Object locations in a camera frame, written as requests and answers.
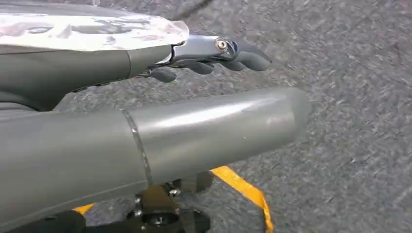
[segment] yellow painted line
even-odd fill
[[[238,174],[236,174],[236,172],[234,172],[227,166],[221,166],[212,169],[211,171],[213,172],[213,174],[222,179],[232,188],[236,189],[238,192],[240,192],[254,204],[262,208],[265,214],[266,233],[274,232],[274,227],[269,211],[269,205],[266,202],[263,193],[259,189],[253,187],[251,184],[246,182],[244,179],[242,179],[242,177],[240,177]]]

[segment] gray plastic fairing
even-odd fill
[[[295,88],[130,112],[0,107],[0,232],[276,149],[310,111]]]
[[[52,110],[69,92],[134,77],[171,53],[171,46],[79,52],[0,47],[0,102]]]

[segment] black bracket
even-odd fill
[[[206,233],[210,218],[196,209],[182,209],[174,197],[182,193],[202,192],[212,185],[209,172],[151,186],[135,197],[135,206],[127,218],[101,226],[86,226],[76,211],[66,211],[29,223],[8,233]]]

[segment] yellow tape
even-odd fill
[[[93,205],[94,203],[89,204],[89,205],[80,206],[80,207],[75,208],[74,210],[84,215]]]
[[[266,222],[266,233],[273,233],[274,227],[271,220],[269,205],[267,204],[263,193],[246,182],[242,177],[237,175],[232,169],[227,166],[221,166],[211,170],[213,174],[222,179],[228,185],[232,186],[254,204],[263,209]]]

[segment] lever pivot bolt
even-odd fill
[[[216,40],[216,47],[219,50],[225,51],[227,49],[227,43],[223,39],[217,39]]]

